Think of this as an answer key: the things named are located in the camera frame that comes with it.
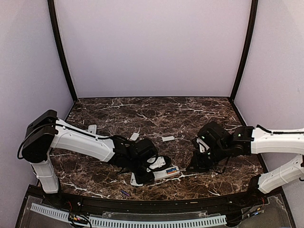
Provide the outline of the white remote control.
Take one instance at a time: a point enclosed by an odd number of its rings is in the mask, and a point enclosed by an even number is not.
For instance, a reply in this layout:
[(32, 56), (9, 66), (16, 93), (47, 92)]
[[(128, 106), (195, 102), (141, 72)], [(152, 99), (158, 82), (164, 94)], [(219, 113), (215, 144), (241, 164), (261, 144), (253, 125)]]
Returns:
[(136, 182), (136, 178), (135, 178), (135, 174), (134, 174), (134, 173), (131, 173), (130, 184), (131, 184), (132, 186), (136, 186), (136, 187), (142, 187), (142, 186), (143, 186), (143, 184), (138, 184), (138, 183)]
[(175, 175), (178, 175), (180, 173), (180, 169), (178, 166), (173, 166), (173, 167), (169, 167), (166, 168), (165, 170), (162, 171), (157, 171), (154, 172), (154, 180), (155, 181), (159, 181), (162, 179), (166, 179)]

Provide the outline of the white battery cover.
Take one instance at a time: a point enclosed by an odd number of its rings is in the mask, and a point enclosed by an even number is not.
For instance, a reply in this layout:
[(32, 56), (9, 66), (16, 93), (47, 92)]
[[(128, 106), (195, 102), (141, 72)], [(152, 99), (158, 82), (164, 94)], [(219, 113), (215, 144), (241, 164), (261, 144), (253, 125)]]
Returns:
[(139, 134), (138, 133), (133, 133), (132, 136), (130, 137), (130, 140), (131, 141), (136, 141), (139, 137)]
[(163, 142), (172, 141), (172, 140), (174, 140), (174, 139), (175, 139), (174, 136), (162, 137), (162, 141), (163, 141)]

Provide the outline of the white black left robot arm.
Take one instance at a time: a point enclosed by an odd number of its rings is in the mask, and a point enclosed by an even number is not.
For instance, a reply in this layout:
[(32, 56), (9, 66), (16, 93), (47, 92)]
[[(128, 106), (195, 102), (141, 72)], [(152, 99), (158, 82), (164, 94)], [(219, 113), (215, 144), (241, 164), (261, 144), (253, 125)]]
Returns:
[(59, 190), (59, 181), (49, 157), (52, 148), (65, 149), (128, 169), (137, 184), (154, 181), (154, 170), (160, 170), (165, 160), (151, 140), (130, 141), (122, 136), (100, 136), (67, 124), (48, 110), (27, 128), (26, 136), (17, 152), (34, 168), (48, 199), (57, 207), (67, 203), (67, 196)]

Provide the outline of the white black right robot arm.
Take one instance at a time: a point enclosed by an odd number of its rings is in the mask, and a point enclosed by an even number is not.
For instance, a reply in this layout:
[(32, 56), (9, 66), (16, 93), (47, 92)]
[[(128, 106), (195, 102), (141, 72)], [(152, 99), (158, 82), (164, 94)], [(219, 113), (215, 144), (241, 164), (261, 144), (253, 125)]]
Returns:
[(261, 193), (304, 178), (304, 130), (268, 130), (260, 125), (237, 127), (229, 133), (212, 121), (205, 124), (192, 140), (195, 147), (186, 170), (207, 172), (228, 157), (262, 153), (291, 153), (296, 156), (286, 164), (250, 180), (248, 191), (242, 196), (247, 206), (253, 206)]

